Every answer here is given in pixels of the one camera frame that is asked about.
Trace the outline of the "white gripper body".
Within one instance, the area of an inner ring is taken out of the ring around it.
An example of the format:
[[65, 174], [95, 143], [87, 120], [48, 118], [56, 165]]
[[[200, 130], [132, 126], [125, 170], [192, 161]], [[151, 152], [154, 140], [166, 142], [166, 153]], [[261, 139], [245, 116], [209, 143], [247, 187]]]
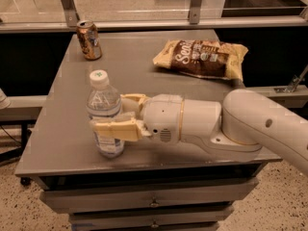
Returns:
[[178, 143], [184, 99], [180, 95], [159, 94], [146, 101], [142, 109], [144, 127], [154, 142]]

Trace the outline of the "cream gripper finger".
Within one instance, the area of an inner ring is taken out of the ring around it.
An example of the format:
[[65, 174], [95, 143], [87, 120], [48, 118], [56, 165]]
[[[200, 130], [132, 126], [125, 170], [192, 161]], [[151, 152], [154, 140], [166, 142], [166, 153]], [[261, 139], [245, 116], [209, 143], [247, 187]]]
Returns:
[[121, 96], [121, 106], [124, 113], [134, 113], [136, 117], [139, 117], [141, 110], [149, 100], [149, 97], [142, 93], [127, 93]]
[[151, 136], [144, 123], [134, 117], [124, 121], [93, 119], [90, 121], [90, 127], [99, 136], [123, 141], [138, 141]]

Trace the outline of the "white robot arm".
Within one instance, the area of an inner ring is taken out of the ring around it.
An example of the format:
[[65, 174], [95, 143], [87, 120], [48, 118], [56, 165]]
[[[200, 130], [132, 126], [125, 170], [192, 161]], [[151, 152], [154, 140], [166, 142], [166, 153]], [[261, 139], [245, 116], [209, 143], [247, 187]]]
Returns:
[[194, 144], [221, 159], [248, 162], [265, 147], [308, 175], [308, 121], [252, 90], [218, 103], [180, 95], [122, 96], [124, 113], [90, 122], [107, 138]]

